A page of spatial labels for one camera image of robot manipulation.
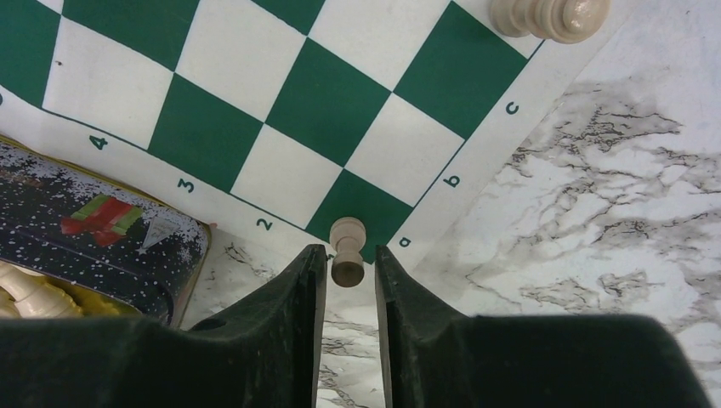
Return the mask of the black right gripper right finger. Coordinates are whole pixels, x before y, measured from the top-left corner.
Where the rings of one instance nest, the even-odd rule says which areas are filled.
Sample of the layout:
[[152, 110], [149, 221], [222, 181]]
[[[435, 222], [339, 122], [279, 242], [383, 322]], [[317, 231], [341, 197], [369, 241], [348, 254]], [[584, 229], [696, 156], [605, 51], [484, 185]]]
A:
[[467, 316], [386, 246], [375, 261], [389, 407], [708, 407], [674, 337], [635, 314]]

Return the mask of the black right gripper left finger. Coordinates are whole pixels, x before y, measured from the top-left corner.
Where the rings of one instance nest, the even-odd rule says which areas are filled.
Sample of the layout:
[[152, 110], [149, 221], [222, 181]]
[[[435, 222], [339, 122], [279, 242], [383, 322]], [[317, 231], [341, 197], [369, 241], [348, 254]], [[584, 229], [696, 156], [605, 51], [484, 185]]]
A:
[[313, 407], [326, 249], [187, 331], [147, 317], [4, 320], [4, 407]]

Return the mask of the white pawn chess piece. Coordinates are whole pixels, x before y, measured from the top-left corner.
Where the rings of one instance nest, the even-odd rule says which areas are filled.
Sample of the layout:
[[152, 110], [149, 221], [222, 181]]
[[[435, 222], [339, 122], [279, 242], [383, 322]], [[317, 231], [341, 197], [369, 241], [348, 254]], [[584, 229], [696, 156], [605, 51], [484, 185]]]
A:
[[330, 230], [333, 281], [344, 288], [359, 285], [364, 276], [364, 260], [361, 249], [366, 244], [366, 228], [357, 218], [344, 217], [335, 221]]

